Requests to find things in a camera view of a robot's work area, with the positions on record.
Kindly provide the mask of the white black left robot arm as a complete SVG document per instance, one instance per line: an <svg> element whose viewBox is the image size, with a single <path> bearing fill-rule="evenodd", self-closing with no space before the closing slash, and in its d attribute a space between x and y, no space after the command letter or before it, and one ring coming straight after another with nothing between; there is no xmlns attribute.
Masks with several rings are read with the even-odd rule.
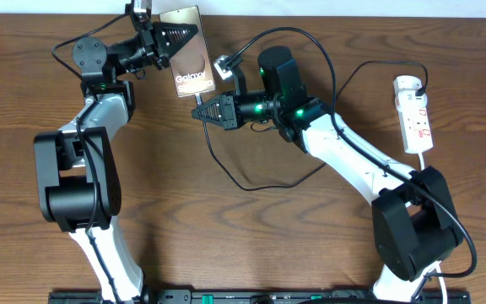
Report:
<svg viewBox="0 0 486 304"><path fill-rule="evenodd" d="M136 108L132 82L121 76L141 79L147 66L168 68L198 27L127 17L136 32L131 39L107 46L91 30L69 40L84 107L71 122L34 138L40 211L79 244L100 282L98 291L53 291L50 303L157 301L117 218L122 189L111 140Z"/></svg>

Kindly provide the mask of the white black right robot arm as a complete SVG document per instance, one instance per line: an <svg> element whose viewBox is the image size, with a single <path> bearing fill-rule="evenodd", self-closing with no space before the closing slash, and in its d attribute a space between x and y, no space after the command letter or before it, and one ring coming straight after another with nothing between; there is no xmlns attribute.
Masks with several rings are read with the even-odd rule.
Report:
<svg viewBox="0 0 486 304"><path fill-rule="evenodd" d="M330 166L372 208L375 247L384 263L373 294L379 300L414 302L440 262L468 239L445 178L433 167L415 171L355 133L322 100L310 96L290 49L275 46L258 57L263 90L249 91L239 59L219 57L214 67L235 90L192 112L226 130L271 120L288 143Z"/></svg>

